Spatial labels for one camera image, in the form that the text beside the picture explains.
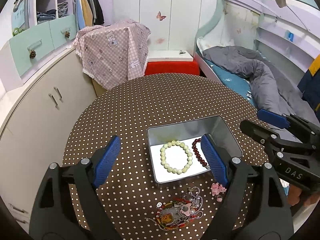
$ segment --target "bracelet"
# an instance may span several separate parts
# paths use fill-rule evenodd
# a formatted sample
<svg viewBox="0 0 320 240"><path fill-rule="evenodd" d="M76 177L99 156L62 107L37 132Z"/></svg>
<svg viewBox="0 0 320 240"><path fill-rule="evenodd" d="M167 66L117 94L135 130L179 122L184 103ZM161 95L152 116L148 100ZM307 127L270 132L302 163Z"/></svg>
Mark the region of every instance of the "bracelet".
<svg viewBox="0 0 320 240"><path fill-rule="evenodd" d="M168 148L168 147L171 147L171 146L180 146L182 149L185 150L185 153L187 154L188 158L187 158L187 164L184 166L184 168L182 168L181 170L178 170L176 168L172 168L170 167L169 163L167 163L165 161L166 157L165 157L165 150ZM181 174L181 173L185 173L187 172L187 170L190 168L190 166L192 165L192 152L191 150L189 149L188 145L186 145L185 143L183 142L179 142L179 141L172 141L172 142L168 142L166 144L164 144L161 149L160 149L160 156L161 156L161 165L164 166L164 168L167 170L167 172L172 172L172 173L177 173L177 174Z"/></svg>
<svg viewBox="0 0 320 240"><path fill-rule="evenodd" d="M200 156L200 153L196 147L196 144L198 142L201 142L201 138L199 139L195 139L195 141L192 143L192 149L193 149L193 152L195 153L196 155L196 158L198 159L198 161L202 164L202 166L204 166L207 170L210 169L209 165L205 162L204 159L202 159L202 157Z"/></svg>

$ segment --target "blue gripper pad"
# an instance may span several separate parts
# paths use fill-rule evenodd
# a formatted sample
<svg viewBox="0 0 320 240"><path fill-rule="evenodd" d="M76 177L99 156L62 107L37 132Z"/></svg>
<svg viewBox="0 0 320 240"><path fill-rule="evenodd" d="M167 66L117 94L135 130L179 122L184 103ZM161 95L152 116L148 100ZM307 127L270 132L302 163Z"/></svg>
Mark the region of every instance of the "blue gripper pad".
<svg viewBox="0 0 320 240"><path fill-rule="evenodd" d="M94 181L93 185L98 188L106 182L109 172L112 169L113 164L116 161L117 156L120 153L121 141L118 136L115 136L109 143L106 151L94 169Z"/></svg>
<svg viewBox="0 0 320 240"><path fill-rule="evenodd" d="M259 120L267 122L280 129L289 128L290 125L290 123L284 116L270 112L265 109L260 109L257 112L257 117Z"/></svg>
<svg viewBox="0 0 320 240"><path fill-rule="evenodd" d="M227 168L206 135L201 137L201 150L210 166L211 172L214 175L216 181L222 184L223 187L227 187L227 185L229 184L227 178Z"/></svg>

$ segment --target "person's hand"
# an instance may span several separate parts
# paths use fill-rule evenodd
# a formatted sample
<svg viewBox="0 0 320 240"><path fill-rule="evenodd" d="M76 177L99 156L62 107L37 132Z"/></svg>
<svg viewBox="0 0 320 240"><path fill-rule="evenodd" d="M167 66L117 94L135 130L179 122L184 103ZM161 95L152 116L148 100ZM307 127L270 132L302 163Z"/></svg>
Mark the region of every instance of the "person's hand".
<svg viewBox="0 0 320 240"><path fill-rule="evenodd" d="M296 187L295 185L290 184L289 193L288 193L288 203L292 206L298 204L300 201L301 192L302 192L302 189ZM320 199L320 192L314 193L304 202L303 205L305 207L310 206L314 203L317 203L319 199Z"/></svg>

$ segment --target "polka dot tablecloth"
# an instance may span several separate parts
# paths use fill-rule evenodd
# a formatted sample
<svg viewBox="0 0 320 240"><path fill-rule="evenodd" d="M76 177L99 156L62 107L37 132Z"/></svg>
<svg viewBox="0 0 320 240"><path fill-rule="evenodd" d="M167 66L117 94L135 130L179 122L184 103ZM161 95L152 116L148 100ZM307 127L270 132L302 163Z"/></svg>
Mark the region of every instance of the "polka dot tablecloth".
<svg viewBox="0 0 320 240"><path fill-rule="evenodd" d="M221 115L238 141L242 159L252 165L267 161L263 148L242 134L244 119L266 127L256 118L247 100L222 84L187 74L157 74L137 78L109 90L97 98L80 116L68 139L63 164L78 163L105 147L112 135L121 138L121 153L106 183L97 194L116 230L126 240L134 239L200 239L220 203L211 196L214 181L211 172L194 178L192 183L157 188L148 153L147 128L175 122ZM162 231L151 220L156 204L168 203L182 195L189 186L198 186L204 199L204 216L185 228ZM247 185L243 206L235 228L242 225L250 201L252 184ZM79 224L89 229L82 212L77 191L70 186Z"/></svg>

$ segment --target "red fabric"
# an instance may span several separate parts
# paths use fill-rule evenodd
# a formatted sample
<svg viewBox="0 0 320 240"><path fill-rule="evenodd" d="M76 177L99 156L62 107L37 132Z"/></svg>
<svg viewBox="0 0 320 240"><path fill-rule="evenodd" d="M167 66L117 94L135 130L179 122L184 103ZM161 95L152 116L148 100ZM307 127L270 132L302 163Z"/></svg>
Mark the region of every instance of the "red fabric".
<svg viewBox="0 0 320 240"><path fill-rule="evenodd" d="M160 73L182 73L200 76L200 69L195 60L148 62L145 76Z"/></svg>

